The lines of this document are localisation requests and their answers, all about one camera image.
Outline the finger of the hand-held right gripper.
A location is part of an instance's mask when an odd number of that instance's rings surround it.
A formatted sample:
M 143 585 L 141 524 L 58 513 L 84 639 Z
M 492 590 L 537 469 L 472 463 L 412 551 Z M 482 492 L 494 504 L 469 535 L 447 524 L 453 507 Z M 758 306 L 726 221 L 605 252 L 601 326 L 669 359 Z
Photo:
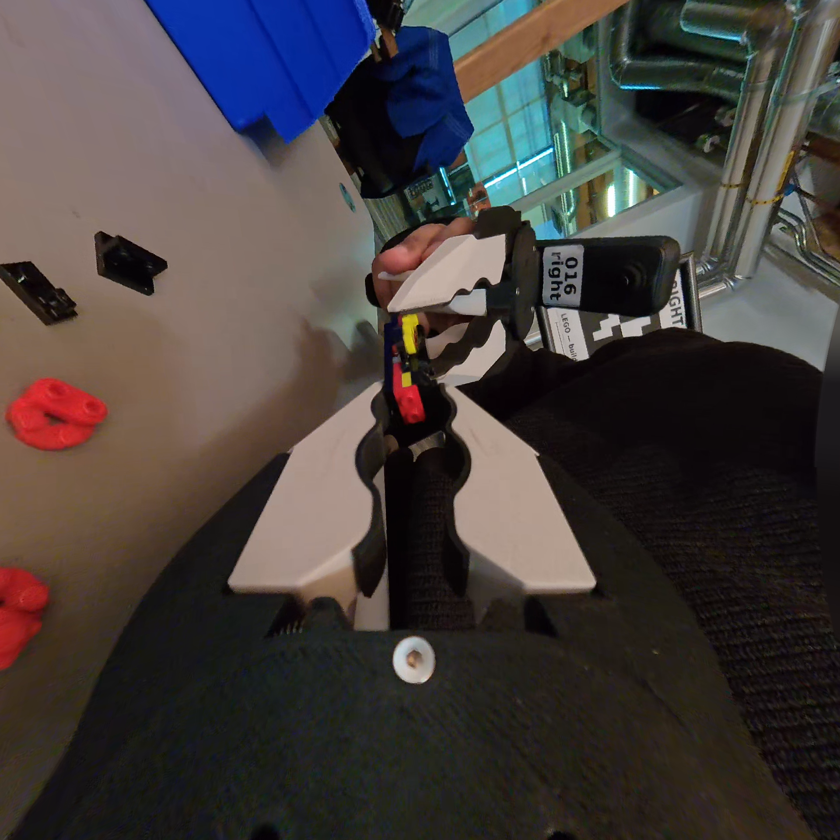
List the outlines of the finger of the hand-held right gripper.
M 489 374 L 508 351 L 509 332 L 498 318 L 479 317 L 423 337 L 420 385 L 468 385 Z
M 391 314 L 485 317 L 490 293 L 501 288 L 507 256 L 505 235 L 446 238 L 426 259 L 412 259 L 397 272 L 381 271 L 381 283 L 395 285 L 396 291 L 377 307 Z

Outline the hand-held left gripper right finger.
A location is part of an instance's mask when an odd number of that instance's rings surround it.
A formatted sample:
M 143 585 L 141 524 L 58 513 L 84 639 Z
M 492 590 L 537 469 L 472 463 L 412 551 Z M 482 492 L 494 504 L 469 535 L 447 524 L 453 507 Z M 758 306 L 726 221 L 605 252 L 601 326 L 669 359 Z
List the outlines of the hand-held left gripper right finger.
M 591 592 L 595 575 L 538 453 L 455 388 L 447 430 L 466 451 L 455 533 L 469 556 L 465 593 L 480 623 L 496 601 Z

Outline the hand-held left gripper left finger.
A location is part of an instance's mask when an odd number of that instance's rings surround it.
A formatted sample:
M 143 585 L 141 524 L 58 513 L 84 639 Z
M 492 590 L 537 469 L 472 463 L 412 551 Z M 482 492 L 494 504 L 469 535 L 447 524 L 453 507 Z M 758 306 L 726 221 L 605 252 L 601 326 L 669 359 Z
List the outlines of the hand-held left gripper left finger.
M 384 427 L 372 384 L 288 455 L 227 580 L 239 594 L 328 597 L 360 631 L 390 626 L 385 539 Z

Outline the yellow black red lego model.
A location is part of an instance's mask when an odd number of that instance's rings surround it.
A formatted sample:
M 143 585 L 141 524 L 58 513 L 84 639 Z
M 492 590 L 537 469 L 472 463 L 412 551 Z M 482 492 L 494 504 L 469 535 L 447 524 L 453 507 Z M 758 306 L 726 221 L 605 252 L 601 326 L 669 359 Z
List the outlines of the yellow black red lego model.
M 427 419 L 426 400 L 437 385 L 424 327 L 414 313 L 393 314 L 383 339 L 383 389 L 404 424 L 420 424 Z

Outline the person's right forearm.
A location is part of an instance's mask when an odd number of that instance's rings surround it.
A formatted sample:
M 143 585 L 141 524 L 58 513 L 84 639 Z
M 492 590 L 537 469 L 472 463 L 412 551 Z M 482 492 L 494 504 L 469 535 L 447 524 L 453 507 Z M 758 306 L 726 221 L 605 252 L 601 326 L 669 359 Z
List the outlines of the person's right forearm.
M 588 428 L 812 441 L 823 375 L 792 354 L 686 329 L 620 339 L 587 360 L 521 347 L 462 392 L 498 419 L 538 403 Z

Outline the red round lego part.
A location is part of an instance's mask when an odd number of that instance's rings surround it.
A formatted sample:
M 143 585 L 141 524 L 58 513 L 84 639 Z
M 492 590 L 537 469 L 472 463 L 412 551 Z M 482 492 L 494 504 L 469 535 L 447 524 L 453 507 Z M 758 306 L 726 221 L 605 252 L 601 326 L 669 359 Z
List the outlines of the red round lego part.
M 106 403 L 66 382 L 44 378 L 8 406 L 5 414 L 16 439 L 46 452 L 85 444 L 108 417 Z

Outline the red lego hinge plate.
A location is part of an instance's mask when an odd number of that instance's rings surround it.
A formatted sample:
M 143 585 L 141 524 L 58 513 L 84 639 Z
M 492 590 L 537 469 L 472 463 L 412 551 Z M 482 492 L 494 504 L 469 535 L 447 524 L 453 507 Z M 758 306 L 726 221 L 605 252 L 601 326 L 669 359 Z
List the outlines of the red lego hinge plate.
M 49 588 L 18 568 L 1 568 L 1 670 L 14 664 L 43 625 Z

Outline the black square lego plate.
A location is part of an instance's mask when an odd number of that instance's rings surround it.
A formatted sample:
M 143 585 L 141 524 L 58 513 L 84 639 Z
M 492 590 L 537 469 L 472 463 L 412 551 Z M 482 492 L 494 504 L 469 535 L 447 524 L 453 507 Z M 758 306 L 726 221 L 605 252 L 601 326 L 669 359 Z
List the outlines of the black square lego plate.
M 154 280 L 168 269 L 162 257 L 123 236 L 94 234 L 98 275 L 146 297 L 154 294 Z

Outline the small black lego plate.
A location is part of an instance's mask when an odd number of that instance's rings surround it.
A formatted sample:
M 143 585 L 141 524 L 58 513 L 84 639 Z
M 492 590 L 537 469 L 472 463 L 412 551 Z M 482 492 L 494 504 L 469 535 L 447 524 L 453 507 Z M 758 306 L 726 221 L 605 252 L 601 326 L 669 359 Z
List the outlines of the small black lego plate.
M 78 315 L 77 304 L 31 261 L 1 264 L 1 280 L 48 327 Z

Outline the person's right hand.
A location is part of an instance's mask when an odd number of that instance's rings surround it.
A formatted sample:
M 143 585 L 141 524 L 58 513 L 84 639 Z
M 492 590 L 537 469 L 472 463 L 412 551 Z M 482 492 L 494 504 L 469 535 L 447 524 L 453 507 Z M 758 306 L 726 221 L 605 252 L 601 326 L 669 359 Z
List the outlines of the person's right hand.
M 456 217 L 450 222 L 429 223 L 417 227 L 398 243 L 388 245 L 374 258 L 371 275 L 374 281 L 382 275 L 394 277 L 408 270 L 414 270 L 443 242 L 452 237 L 469 235 L 475 228 L 475 221 L 467 217 Z

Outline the framed marker sign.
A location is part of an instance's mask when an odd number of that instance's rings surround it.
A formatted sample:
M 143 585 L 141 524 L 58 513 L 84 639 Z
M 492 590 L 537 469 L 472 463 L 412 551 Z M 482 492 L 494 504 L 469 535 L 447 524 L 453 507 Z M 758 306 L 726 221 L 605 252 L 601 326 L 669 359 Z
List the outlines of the framed marker sign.
M 702 332 L 697 267 L 692 252 L 681 256 L 666 305 L 652 316 L 625 317 L 568 308 L 536 309 L 535 329 L 544 349 L 571 361 L 585 361 L 617 340 L 662 329 Z

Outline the blue jacket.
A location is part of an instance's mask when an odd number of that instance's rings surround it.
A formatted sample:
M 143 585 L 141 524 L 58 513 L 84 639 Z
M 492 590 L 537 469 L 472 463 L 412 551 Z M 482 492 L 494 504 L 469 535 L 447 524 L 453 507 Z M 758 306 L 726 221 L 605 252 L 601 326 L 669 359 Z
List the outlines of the blue jacket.
M 325 110 L 363 198 L 449 167 L 474 132 L 446 34 L 404 26 L 395 43 L 393 58 L 364 58 Z

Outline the metal ventilation ducts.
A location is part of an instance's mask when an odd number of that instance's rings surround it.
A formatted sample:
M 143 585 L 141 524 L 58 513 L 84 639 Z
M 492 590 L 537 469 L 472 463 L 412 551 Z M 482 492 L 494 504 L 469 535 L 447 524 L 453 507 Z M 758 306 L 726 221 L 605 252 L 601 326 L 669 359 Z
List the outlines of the metal ventilation ducts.
M 735 98 L 728 151 L 697 268 L 708 298 L 752 278 L 781 213 L 821 86 L 838 48 L 838 2 L 683 2 L 679 29 L 694 41 L 745 50 L 734 66 L 702 58 L 643 58 L 634 50 L 642 2 L 611 15 L 613 82 L 624 90 L 704 93 Z

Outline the wooden beam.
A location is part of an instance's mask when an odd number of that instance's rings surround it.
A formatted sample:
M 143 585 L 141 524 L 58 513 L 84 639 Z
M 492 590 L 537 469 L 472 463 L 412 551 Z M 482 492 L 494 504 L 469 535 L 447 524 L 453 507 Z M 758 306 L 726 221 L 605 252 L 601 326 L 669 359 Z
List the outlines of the wooden beam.
M 547 1 L 455 61 L 458 89 L 470 102 L 625 4 Z

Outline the blue plastic bin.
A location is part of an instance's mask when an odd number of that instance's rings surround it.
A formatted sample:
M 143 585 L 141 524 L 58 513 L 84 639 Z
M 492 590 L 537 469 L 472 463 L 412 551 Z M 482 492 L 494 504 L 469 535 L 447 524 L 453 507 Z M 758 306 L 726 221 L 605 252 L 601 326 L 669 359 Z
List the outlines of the blue plastic bin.
M 291 143 L 319 120 L 367 54 L 362 1 L 148 1 L 238 133 L 269 125 Z

